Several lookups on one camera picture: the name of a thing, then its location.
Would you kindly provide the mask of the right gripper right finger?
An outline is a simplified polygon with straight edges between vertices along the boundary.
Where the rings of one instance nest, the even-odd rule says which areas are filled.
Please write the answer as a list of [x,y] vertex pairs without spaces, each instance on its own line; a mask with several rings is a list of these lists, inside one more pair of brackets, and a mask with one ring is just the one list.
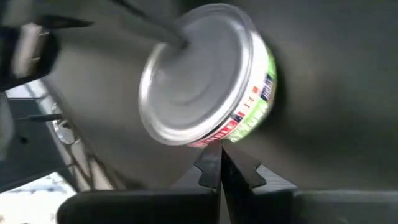
[[232,224],[398,224],[398,191],[300,189],[230,142],[222,148]]

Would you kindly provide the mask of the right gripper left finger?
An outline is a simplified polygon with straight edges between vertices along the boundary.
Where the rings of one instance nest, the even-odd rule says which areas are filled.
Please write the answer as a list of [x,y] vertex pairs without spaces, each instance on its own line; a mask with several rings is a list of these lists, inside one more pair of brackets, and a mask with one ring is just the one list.
[[61,204],[57,224],[219,224],[221,143],[169,189],[92,190]]

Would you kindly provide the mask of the light-green can silver lid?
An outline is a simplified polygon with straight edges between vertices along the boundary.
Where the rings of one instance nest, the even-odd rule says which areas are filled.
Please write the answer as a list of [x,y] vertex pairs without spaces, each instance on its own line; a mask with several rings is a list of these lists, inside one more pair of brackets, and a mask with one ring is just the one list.
[[139,112],[162,144],[204,147],[238,142],[269,114],[277,86],[274,56],[250,17],[207,4],[180,20],[189,44],[157,44],[143,69]]

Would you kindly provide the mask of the black table rig frame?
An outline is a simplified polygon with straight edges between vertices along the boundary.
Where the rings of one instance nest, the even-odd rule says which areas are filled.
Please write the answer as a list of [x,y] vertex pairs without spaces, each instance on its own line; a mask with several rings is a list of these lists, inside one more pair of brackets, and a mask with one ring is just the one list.
[[77,192],[124,188],[61,113],[41,80],[0,93],[0,192],[58,174]]

